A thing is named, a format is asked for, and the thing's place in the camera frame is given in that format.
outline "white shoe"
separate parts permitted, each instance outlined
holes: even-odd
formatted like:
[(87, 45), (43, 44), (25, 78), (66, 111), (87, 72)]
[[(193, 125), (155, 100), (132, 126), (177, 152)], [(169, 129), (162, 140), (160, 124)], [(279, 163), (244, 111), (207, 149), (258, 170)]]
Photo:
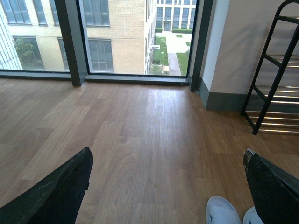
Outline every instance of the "white shoe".
[(243, 224), (264, 224), (258, 216), (255, 207), (249, 209), (243, 218)]
[(237, 211), (223, 197), (214, 196), (206, 205), (207, 224), (241, 224)]

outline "tree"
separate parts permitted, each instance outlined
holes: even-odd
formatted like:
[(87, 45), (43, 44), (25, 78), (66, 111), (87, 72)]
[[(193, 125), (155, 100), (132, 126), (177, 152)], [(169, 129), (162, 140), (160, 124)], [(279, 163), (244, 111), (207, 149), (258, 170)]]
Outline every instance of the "tree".
[(154, 64), (150, 67), (149, 73), (151, 75), (162, 75), (163, 70), (161, 65)]
[(36, 60), (34, 55), (35, 46), (22, 37), (18, 37), (14, 41), (14, 47), (18, 54), (23, 70), (36, 70), (43, 67), (41, 60)]

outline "green lawn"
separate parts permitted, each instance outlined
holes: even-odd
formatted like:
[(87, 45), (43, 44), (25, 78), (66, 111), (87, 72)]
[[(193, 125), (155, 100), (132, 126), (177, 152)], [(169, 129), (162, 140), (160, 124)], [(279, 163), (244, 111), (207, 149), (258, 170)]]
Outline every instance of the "green lawn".
[(186, 53), (177, 53), (179, 68), (181, 69), (181, 75), (187, 75), (188, 68), (188, 55)]
[(160, 45), (160, 50), (154, 50), (154, 58), (160, 57), (160, 64), (168, 66), (166, 37), (156, 36), (155, 45)]

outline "window sill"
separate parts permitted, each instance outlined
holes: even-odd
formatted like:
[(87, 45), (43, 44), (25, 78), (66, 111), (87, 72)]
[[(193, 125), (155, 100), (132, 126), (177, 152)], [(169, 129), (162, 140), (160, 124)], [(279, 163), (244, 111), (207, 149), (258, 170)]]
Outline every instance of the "window sill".
[(149, 76), (109, 76), (109, 75), (88, 75), (87, 82), (100, 83), (121, 83), (121, 84), (148, 84), (148, 85), (180, 85), (189, 84), (187, 77), (149, 77)]
[(54, 73), (40, 71), (22, 71), (22, 70), (0, 70), (0, 78), (18, 78), (18, 79), (35, 79), (35, 80), (61, 80), (70, 81), (69, 73)]
[(91, 27), (91, 28), (110, 28), (110, 25), (86, 25), (86, 27)]
[(32, 23), (8, 23), (9, 26), (25, 26), (25, 27), (28, 27), (28, 26), (32, 26)]

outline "wooden floor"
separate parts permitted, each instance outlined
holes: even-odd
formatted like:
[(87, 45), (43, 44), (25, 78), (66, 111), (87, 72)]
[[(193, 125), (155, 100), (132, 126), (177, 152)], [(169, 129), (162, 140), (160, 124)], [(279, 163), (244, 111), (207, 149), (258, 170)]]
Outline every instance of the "wooden floor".
[(188, 87), (0, 79), (0, 206), (85, 146), (78, 224), (204, 224), (206, 203), (253, 206), (250, 147), (299, 178), (299, 136), (251, 134), (238, 112), (204, 109)]

